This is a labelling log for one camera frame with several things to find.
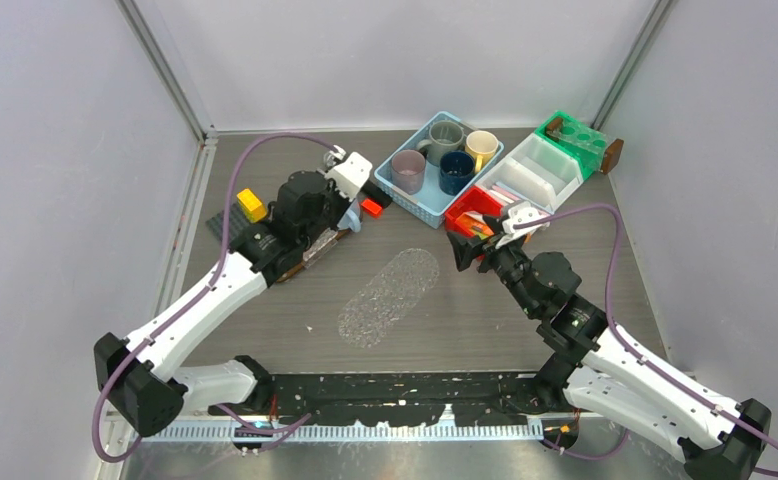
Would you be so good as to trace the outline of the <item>light blue mug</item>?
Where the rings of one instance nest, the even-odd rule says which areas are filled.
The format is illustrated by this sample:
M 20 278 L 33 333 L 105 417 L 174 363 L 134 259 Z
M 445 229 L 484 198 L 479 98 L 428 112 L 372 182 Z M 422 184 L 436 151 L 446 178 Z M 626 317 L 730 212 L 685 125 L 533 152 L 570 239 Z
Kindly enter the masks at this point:
M 359 202 L 353 202 L 339 222 L 340 230 L 359 233 L 362 229 L 362 210 Z

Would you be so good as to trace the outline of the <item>clear acrylic toothbrush holder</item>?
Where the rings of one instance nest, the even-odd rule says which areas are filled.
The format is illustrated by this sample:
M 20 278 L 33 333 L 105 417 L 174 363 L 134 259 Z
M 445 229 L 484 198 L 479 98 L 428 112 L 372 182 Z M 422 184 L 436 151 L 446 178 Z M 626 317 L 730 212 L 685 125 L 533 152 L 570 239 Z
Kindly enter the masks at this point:
M 333 248 L 338 243 L 340 232 L 327 229 L 313 242 L 303 254 L 303 261 L 305 263 L 311 263 L 319 259 L 329 249 Z

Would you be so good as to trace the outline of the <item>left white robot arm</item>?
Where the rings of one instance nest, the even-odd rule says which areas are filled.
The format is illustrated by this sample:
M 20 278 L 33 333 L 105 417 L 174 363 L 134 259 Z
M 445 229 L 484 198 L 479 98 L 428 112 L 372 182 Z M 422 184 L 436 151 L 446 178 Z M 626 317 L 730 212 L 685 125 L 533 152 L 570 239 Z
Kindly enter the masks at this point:
M 224 259 L 144 326 L 95 343 L 98 388 L 138 435 L 151 437 L 180 414 L 216 404 L 249 414 L 270 405 L 267 373 L 245 356 L 207 367 L 183 362 L 236 309 L 291 277 L 322 235 L 340 231 L 365 182 L 298 171 L 268 205 L 242 191 L 208 222 L 227 243 Z

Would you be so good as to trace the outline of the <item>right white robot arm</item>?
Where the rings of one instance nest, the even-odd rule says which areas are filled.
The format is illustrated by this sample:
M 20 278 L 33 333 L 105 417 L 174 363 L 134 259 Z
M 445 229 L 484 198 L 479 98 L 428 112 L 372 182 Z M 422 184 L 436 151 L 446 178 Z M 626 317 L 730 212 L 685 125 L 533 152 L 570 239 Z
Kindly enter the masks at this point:
M 505 243 L 503 236 L 447 234 L 458 270 L 480 260 L 479 272 L 494 272 L 522 312 L 538 321 L 553 351 L 530 382 L 542 406 L 598 413 L 660 446 L 693 479 L 751 477 L 771 422 L 765 405 L 712 391 L 642 350 L 578 293 L 581 279 L 562 253 L 529 258 L 521 241 Z

